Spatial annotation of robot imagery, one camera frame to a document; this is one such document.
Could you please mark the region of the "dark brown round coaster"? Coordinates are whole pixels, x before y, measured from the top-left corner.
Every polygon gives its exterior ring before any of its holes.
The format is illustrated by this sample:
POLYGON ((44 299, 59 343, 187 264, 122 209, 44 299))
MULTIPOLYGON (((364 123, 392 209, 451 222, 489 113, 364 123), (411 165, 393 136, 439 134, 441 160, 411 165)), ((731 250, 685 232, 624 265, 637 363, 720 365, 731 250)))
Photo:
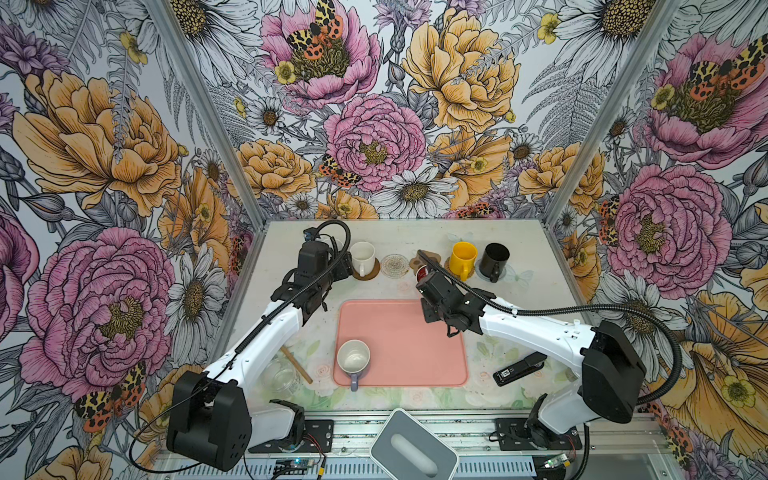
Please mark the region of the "dark brown round coaster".
POLYGON ((363 275, 360 275, 356 270, 353 270, 353 276, 356 280, 359 280, 359 281, 370 281, 375 279, 379 275, 380 271, 381 271, 380 262, 379 262, 379 259, 376 258, 373 269, 369 274, 363 276, 363 275))

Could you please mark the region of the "yellow mug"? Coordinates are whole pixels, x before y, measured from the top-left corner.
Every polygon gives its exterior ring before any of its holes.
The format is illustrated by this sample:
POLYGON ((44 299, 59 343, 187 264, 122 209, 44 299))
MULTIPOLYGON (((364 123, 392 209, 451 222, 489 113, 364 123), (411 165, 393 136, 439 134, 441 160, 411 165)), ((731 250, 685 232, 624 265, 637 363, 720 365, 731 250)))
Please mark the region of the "yellow mug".
POLYGON ((470 269, 470 265, 476 263, 477 255, 478 250, 474 244, 465 241, 455 243, 449 257, 451 259, 452 269, 455 272, 458 272, 459 265, 462 265, 463 275, 466 276, 470 269))

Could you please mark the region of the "red inside white mug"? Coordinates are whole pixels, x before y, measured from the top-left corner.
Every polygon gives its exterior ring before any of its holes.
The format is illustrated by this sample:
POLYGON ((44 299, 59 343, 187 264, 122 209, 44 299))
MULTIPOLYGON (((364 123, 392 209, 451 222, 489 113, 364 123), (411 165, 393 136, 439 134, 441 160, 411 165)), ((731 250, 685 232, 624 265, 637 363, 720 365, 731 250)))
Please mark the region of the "red inside white mug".
POLYGON ((419 267, 416 273, 416 279, 418 282, 420 282, 424 277, 426 277, 430 273, 430 269, 428 265, 422 265, 419 267))

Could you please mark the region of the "white patterned round coaster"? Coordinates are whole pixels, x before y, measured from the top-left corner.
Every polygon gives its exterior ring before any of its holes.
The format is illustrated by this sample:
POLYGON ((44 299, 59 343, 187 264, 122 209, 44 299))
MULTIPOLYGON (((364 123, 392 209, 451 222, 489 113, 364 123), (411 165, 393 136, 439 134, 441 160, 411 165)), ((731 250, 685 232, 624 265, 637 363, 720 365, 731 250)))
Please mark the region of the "white patterned round coaster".
POLYGON ((381 271, 388 278, 399 279, 410 270, 409 260, 400 254, 390 254, 380 261, 381 271))

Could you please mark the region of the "paw shaped cork coaster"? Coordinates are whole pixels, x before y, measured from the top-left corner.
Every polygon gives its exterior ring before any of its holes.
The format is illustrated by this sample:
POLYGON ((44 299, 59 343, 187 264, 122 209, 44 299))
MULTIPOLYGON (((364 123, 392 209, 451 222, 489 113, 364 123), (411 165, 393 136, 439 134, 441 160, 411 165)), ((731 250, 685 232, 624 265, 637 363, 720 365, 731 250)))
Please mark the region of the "paw shaped cork coaster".
POLYGON ((412 272, 417 275, 420 271, 426 269, 429 270, 429 267, 432 263, 440 263, 441 262, 441 256, 435 252, 431 251, 422 251, 422 255, 417 253, 414 257, 412 257, 409 261, 409 267, 411 268, 412 272))

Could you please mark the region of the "black mug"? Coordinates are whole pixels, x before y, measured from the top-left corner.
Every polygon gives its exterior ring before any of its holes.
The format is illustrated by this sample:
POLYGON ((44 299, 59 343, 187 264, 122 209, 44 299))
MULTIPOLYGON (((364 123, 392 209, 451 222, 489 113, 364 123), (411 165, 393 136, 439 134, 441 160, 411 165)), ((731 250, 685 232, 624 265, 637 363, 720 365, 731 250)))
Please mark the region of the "black mug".
POLYGON ((509 249, 501 243, 489 243, 480 260, 479 272, 491 283, 497 283, 510 258, 509 249))

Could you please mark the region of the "white mug purple handle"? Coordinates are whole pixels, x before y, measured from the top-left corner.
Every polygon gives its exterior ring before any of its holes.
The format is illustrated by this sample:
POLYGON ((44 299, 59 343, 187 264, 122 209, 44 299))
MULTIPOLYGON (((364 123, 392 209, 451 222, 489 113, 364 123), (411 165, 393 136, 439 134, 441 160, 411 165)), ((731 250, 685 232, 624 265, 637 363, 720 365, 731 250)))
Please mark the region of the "white mug purple handle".
POLYGON ((366 374, 371 360, 369 346, 357 339, 343 343, 336 356, 336 363, 350 380, 350 390, 357 392, 360 380, 366 374))

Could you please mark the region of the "woven rattan round coaster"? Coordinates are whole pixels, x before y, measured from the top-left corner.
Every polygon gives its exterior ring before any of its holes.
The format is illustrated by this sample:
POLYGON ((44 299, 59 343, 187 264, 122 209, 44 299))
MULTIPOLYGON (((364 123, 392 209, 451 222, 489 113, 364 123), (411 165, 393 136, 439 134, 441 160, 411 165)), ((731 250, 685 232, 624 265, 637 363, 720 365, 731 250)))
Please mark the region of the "woven rattan round coaster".
POLYGON ((450 258, 445 260, 445 262, 443 263, 443 267, 448 271, 448 273, 453 278, 456 278, 457 280, 461 280, 461 281, 467 281, 468 279, 472 278, 475 275, 475 272, 476 272, 476 268, 475 268, 475 264, 474 263, 472 263, 470 265, 470 269, 469 269, 469 271, 468 271, 466 276, 463 275, 462 265, 459 265, 458 272, 455 272, 452 269, 452 263, 451 263, 451 259, 450 258))

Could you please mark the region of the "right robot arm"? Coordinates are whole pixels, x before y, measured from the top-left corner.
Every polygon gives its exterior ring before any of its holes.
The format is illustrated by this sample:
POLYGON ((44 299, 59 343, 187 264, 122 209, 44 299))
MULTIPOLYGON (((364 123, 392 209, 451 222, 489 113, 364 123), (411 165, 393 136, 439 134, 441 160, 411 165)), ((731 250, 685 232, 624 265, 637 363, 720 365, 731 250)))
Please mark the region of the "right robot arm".
POLYGON ((439 272, 427 274, 416 289, 425 320, 444 322, 448 335, 471 331, 510 340, 566 365, 576 375, 569 386, 537 399, 522 435, 542 445, 579 423, 632 420, 645 367, 618 326, 525 313, 490 292, 463 293, 439 272))

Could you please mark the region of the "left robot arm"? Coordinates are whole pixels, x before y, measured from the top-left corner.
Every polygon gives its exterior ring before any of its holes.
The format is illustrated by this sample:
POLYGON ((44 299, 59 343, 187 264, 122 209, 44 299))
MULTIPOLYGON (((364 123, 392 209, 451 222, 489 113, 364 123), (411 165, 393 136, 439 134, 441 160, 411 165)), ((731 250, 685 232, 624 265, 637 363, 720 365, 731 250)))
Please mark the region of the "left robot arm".
POLYGON ((346 248, 336 251, 319 240, 305 242, 296 268, 283 278, 239 343, 202 372, 187 372, 175 383, 167 449, 228 471, 250 448, 301 445, 306 435, 302 407, 272 400, 252 412, 246 395, 287 340, 324 306, 333 283, 351 274, 346 248))

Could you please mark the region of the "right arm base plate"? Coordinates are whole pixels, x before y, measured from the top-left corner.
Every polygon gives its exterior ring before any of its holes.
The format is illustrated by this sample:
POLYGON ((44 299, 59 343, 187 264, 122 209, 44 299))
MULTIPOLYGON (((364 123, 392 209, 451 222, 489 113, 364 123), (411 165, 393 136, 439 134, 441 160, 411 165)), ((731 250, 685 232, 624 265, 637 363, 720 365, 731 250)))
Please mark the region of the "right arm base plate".
POLYGON ((502 451, 574 451, 582 448, 575 427, 571 427, 565 434, 555 434, 538 422, 530 426, 528 420, 522 417, 496 418, 489 440, 498 443, 502 451))

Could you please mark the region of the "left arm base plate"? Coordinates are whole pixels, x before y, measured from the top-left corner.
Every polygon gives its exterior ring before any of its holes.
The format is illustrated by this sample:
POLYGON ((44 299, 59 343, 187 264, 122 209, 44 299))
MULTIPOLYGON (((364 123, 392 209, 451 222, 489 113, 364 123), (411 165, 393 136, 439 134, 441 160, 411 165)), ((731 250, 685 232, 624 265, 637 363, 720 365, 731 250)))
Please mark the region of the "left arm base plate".
POLYGON ((323 453, 332 449, 335 423, 330 419, 305 421, 305 435, 298 444, 289 444, 286 440, 272 440, 248 448, 250 454, 317 454, 317 447, 309 436, 320 444, 323 453))

